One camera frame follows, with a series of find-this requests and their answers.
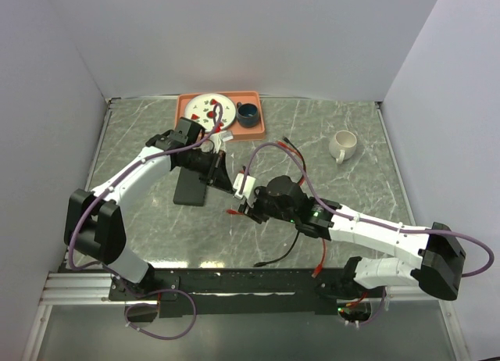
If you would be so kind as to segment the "black network switch box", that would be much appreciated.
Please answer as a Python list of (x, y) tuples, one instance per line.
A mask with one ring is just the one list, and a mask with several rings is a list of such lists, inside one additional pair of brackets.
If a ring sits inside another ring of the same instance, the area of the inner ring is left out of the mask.
[(206, 183), (200, 179), (199, 173), (181, 168), (173, 203), (179, 206), (204, 206), (206, 191)]

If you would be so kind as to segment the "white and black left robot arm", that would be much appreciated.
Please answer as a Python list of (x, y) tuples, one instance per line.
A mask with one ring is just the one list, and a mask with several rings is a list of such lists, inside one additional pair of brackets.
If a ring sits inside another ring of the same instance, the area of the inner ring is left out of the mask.
[(220, 150), (223, 135), (219, 127), (207, 131), (181, 118), (175, 129), (150, 138), (111, 179), (90, 191), (76, 190), (70, 196), (64, 233), (70, 269), (80, 268), (73, 259), (75, 252), (90, 256), (93, 264), (122, 279), (136, 299), (149, 298), (160, 283), (154, 267), (128, 247), (123, 212), (176, 168), (180, 169), (176, 205), (203, 206), (209, 186), (231, 193), (225, 153)]

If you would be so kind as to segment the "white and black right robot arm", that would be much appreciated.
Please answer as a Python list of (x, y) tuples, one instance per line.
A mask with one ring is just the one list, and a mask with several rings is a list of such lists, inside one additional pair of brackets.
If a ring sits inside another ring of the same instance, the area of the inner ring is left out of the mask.
[(282, 220), (307, 237), (361, 245), (386, 255), (349, 258), (327, 284), (337, 298), (356, 298), (389, 286), (418, 287), (446, 301), (458, 297), (466, 253), (443, 224), (411, 227), (357, 213), (337, 202), (309, 197), (288, 176), (258, 186), (254, 177), (239, 173), (233, 189), (242, 201), (239, 211), (257, 223)]

